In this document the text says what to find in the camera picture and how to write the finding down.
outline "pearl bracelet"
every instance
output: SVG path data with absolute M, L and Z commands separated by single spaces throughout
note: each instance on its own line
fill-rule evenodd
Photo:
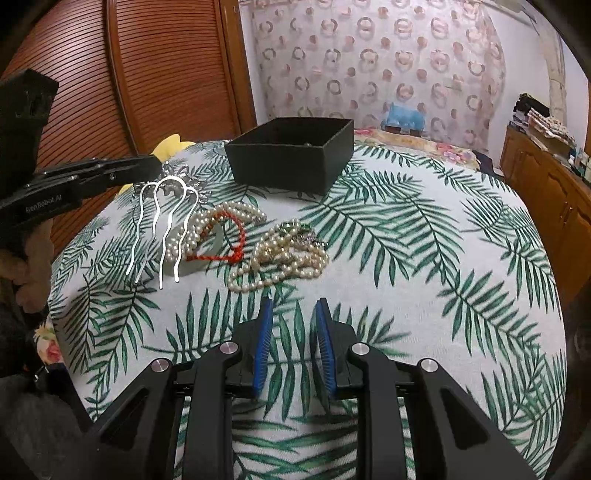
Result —
M 166 243 L 166 261 L 176 261 L 179 249 L 184 254 L 185 260 L 191 257 L 218 219 L 220 217 L 223 219 L 225 212 L 232 214 L 245 225 L 251 222 L 260 225 L 267 221 L 267 215 L 261 209 L 242 202 L 223 202 L 208 210 L 194 213 L 189 218 L 186 235 L 184 235 L 183 225 L 179 225 L 170 232 Z

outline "folded cloth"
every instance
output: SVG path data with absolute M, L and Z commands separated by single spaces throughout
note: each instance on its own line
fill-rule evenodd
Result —
M 547 138 L 555 138 L 567 144 L 570 148 L 576 148 L 577 143 L 574 137 L 557 118 L 553 116 L 544 117 L 534 109 L 531 109 L 527 116 L 530 125 L 542 132 Z

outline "wooden cabinet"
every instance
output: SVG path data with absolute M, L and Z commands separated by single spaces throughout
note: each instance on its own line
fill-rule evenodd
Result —
M 550 264 L 555 263 L 564 230 L 565 216 L 569 209 L 569 183 L 557 171 L 558 168 L 562 167 L 549 165 L 545 170 L 539 191 L 544 201 L 534 199 L 532 202 L 536 212 L 532 218 L 548 252 Z
M 591 278 L 591 189 L 512 128 L 501 168 L 540 233 L 566 307 Z
M 553 264 L 561 300 L 570 303 L 591 272 L 591 205 L 589 199 L 570 201 L 564 214 L 564 229 Z

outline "pearl necklace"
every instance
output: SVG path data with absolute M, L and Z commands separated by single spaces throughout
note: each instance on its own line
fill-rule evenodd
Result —
M 297 255 L 290 251 L 305 252 Z M 329 262 L 326 244 L 316 238 L 311 226 L 300 223 L 298 219 L 279 223 L 271 228 L 255 245 L 249 264 L 231 272 L 228 276 L 228 289 L 232 292 L 249 292 L 259 288 L 270 287 L 286 278 L 318 278 Z M 273 263 L 279 272 L 269 278 L 251 283 L 238 284 L 238 278 L 257 273 L 263 265 Z

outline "floral bedspread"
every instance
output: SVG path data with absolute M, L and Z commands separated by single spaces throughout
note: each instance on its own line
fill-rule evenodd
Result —
M 564 329 L 547 256 L 515 192 L 436 155 L 359 139 L 325 197 L 238 185 L 224 144 L 194 145 L 173 163 L 209 182 L 211 204 L 240 200 L 272 223 L 306 221 L 331 256 L 319 279 L 286 280 L 264 292 L 275 313 L 268 378 L 261 398 L 233 406 L 237 478 L 354 478 L 356 403 L 323 394 L 311 321 L 320 296 L 335 319 L 390 358 L 437 359 L 542 478 L 563 411 Z M 141 224 L 140 251 L 150 262 L 139 285 L 130 282 L 135 271 L 125 275 L 139 216 L 131 189 L 54 265 L 51 316 L 94 419 L 152 359 L 198 358 L 258 311 L 260 291 L 225 287 L 237 265 L 212 263 L 178 284 L 165 277 L 159 290 L 151 214 Z M 247 226 L 247 257 L 266 229 Z M 228 235 L 235 242 L 238 233 Z M 51 343 L 47 332 L 40 335 Z M 181 434 L 179 459 L 183 442 Z M 413 477 L 410 448 L 407 468 Z

